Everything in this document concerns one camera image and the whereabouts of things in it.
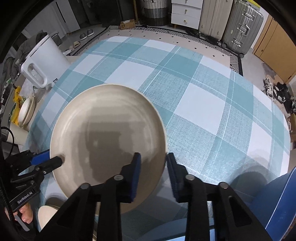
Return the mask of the person left hand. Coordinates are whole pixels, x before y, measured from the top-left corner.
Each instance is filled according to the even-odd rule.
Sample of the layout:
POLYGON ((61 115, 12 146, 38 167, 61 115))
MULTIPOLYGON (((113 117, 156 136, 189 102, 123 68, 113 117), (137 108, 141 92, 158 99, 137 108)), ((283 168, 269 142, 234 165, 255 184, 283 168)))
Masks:
POLYGON ((17 212, 14 212, 14 216, 17 216, 18 213, 21 213, 21 220, 24 223, 30 224, 33 221, 33 210, 29 203, 26 203, 23 207, 21 207, 17 212))

